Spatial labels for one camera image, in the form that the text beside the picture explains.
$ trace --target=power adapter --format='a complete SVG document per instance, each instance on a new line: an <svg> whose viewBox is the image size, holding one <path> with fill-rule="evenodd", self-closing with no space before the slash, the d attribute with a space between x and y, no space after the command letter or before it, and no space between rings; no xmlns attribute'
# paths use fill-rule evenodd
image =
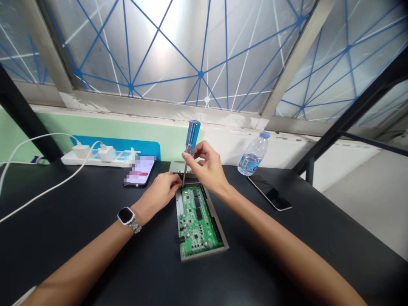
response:
<svg viewBox="0 0 408 306"><path fill-rule="evenodd" d="M104 144L101 144L101 147L98 150L98 155L100 156L102 162L111 162L116 157L113 146L107 146Z"/></svg>
<svg viewBox="0 0 408 306"><path fill-rule="evenodd" d="M79 159L85 159L91 148L88 145L79 143L76 146L72 147L72 150Z"/></svg>

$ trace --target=wrist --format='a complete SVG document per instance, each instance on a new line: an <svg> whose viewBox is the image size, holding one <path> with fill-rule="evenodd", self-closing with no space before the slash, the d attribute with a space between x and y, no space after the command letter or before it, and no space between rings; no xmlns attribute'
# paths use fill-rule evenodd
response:
<svg viewBox="0 0 408 306"><path fill-rule="evenodd" d="M145 205L143 205L140 200L130 207L130 209L135 214L135 218L139 226L144 226L151 219L151 217L149 217L148 211L146 211L144 207Z"/></svg>
<svg viewBox="0 0 408 306"><path fill-rule="evenodd" d="M214 194L223 202L228 202L234 191L236 191L235 188L229 183L226 183L217 188Z"/></svg>

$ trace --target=black table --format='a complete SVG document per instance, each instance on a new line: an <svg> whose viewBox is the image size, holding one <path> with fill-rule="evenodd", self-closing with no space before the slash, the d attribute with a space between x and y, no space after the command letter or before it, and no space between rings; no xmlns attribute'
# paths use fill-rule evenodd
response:
<svg viewBox="0 0 408 306"><path fill-rule="evenodd" d="M158 162L149 180L169 169ZM12 165L0 218L67 178L76 166ZM260 168L291 202L275 211L240 175L229 182L329 262L368 302L401 303L408 263L291 170ZM0 305L40 284L116 220L144 188L123 187L123 169L84 167L72 180L0 224ZM248 227L211 196L230 249L180 263L174 199L124 247L85 305L307 305Z"/></svg>

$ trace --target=hand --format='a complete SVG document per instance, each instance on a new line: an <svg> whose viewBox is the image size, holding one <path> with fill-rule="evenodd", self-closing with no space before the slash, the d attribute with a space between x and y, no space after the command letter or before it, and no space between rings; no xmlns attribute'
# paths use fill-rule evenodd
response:
<svg viewBox="0 0 408 306"><path fill-rule="evenodd" d="M138 224L144 226L159 210L165 207L182 183L178 174L173 174L171 171L160 173L140 200L131 207Z"/></svg>
<svg viewBox="0 0 408 306"><path fill-rule="evenodd" d="M194 156L188 153L182 156L204 187L219 197L230 187L222 170L220 155L205 140L195 146L193 153ZM198 157L204 160L196 162Z"/></svg>

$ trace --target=microchip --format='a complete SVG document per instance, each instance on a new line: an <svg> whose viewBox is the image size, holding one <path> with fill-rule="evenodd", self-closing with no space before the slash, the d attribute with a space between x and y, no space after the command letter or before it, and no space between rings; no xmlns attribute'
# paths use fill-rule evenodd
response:
<svg viewBox="0 0 408 306"><path fill-rule="evenodd" d="M197 214L197 220L201 221L203 219L203 215L201 214L201 210L199 208L196 208L195 213Z"/></svg>
<svg viewBox="0 0 408 306"><path fill-rule="evenodd" d="M197 198L194 198L195 206L196 208L200 207L200 200Z"/></svg>

